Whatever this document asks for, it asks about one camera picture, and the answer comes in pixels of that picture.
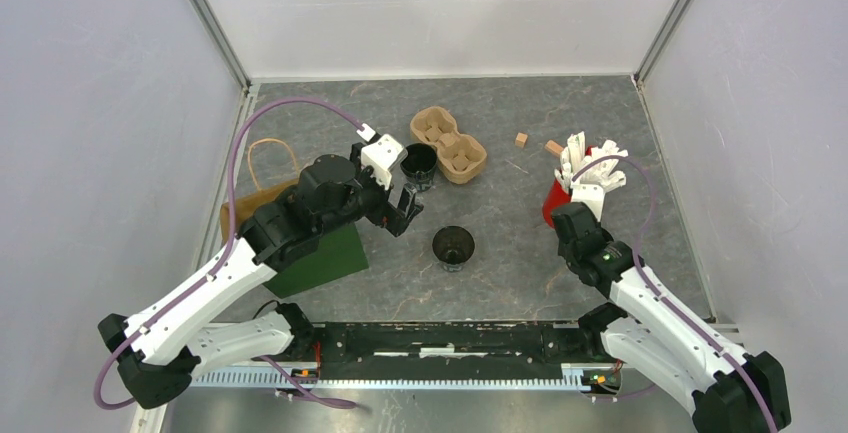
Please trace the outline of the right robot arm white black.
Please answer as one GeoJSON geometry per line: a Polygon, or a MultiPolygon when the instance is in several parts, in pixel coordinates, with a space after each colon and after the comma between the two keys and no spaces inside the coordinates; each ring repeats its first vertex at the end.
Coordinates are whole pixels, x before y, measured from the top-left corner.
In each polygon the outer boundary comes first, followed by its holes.
{"type": "Polygon", "coordinates": [[[748,352],[672,294],[583,203],[551,213],[558,253],[605,303],[579,321],[591,361],[620,360],[675,399],[698,432],[779,432],[792,422],[786,375],[770,353],[748,352]]]}

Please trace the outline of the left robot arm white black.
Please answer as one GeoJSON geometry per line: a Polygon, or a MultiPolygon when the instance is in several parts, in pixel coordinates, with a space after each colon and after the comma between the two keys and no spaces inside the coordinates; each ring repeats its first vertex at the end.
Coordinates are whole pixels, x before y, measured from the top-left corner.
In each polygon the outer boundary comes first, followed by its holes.
{"type": "Polygon", "coordinates": [[[222,250],[168,295],[126,317],[98,325],[130,400],[162,406],[206,373],[260,356],[306,358],[314,328],[287,303],[262,317],[221,328],[207,325],[236,299],[315,254],[321,239],[366,218],[398,237],[423,209],[414,188],[391,204],[392,171],[407,148],[389,136],[353,145],[349,157],[322,155],[297,183],[256,208],[222,250]]]}

